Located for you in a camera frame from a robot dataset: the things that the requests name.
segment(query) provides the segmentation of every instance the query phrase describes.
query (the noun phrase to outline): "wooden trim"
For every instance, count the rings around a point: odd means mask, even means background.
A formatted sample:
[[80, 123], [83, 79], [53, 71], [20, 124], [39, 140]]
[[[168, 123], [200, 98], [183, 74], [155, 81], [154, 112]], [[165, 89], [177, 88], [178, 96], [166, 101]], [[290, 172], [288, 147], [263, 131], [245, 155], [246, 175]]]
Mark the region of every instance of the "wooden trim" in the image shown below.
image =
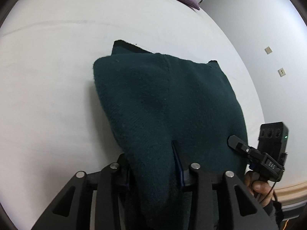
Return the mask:
[[289, 205], [307, 199], [307, 182], [298, 185], [276, 189], [278, 201], [283, 205]]

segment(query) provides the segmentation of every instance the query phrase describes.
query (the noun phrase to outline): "white bed sheet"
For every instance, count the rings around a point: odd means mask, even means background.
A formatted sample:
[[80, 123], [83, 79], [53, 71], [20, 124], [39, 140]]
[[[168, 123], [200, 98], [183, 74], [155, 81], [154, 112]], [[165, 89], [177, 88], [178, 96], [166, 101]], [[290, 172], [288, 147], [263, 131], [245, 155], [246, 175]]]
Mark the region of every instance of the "white bed sheet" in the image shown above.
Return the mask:
[[19, 0], [0, 29], [0, 201], [19, 230], [32, 227], [74, 173], [99, 171], [121, 153], [92, 70], [118, 39], [217, 60], [257, 145], [264, 119], [253, 82], [204, 11], [176, 0]]

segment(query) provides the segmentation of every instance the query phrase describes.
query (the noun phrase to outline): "human hand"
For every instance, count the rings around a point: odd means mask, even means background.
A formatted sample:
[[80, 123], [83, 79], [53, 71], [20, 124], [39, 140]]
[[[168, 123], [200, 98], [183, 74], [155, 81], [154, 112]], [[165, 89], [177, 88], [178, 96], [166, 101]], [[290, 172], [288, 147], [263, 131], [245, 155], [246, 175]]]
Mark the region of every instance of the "human hand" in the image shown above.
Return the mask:
[[[247, 186], [248, 190], [250, 191], [250, 193], [254, 196], [254, 192], [260, 193], [260, 199], [259, 202], [262, 201], [267, 194], [270, 192], [271, 190], [271, 186], [267, 183], [267, 182], [263, 182], [263, 181], [254, 181], [252, 182], [252, 188], [250, 188], [250, 184], [251, 184], [251, 177], [252, 177], [253, 171], [248, 171], [245, 174], [244, 177], [244, 184]], [[267, 206], [270, 201], [271, 198], [273, 196], [273, 191], [271, 191], [271, 193], [269, 194], [269, 196], [261, 203], [261, 206], [264, 208], [265, 206]]]

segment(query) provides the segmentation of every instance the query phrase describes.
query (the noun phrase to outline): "camera lens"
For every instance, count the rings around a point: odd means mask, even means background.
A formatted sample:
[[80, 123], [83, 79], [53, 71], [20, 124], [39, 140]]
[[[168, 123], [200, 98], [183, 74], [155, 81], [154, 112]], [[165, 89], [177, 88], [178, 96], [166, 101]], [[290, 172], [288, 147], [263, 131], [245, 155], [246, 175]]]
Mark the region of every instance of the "camera lens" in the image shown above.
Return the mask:
[[273, 136], [273, 130], [272, 129], [268, 129], [267, 137], [271, 138], [272, 136]]
[[276, 130], [275, 137], [276, 137], [276, 138], [277, 138], [277, 137], [280, 137], [280, 129], [277, 129], [277, 130]]

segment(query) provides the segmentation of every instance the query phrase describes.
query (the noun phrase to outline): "triangular cutout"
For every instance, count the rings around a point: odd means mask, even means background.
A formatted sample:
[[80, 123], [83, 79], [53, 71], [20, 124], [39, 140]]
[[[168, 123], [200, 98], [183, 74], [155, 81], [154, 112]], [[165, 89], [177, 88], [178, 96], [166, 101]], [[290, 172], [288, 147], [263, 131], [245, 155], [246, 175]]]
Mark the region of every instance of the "triangular cutout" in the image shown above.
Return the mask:
[[56, 205], [56, 207], [53, 209], [53, 213], [57, 215], [61, 215], [64, 217], [68, 217], [70, 212], [70, 207], [72, 205], [74, 193], [75, 193], [76, 187], [71, 186], [69, 190], [65, 193], [65, 195], [61, 198], [59, 203]]
[[257, 209], [239, 186], [234, 187], [241, 216], [257, 213]]

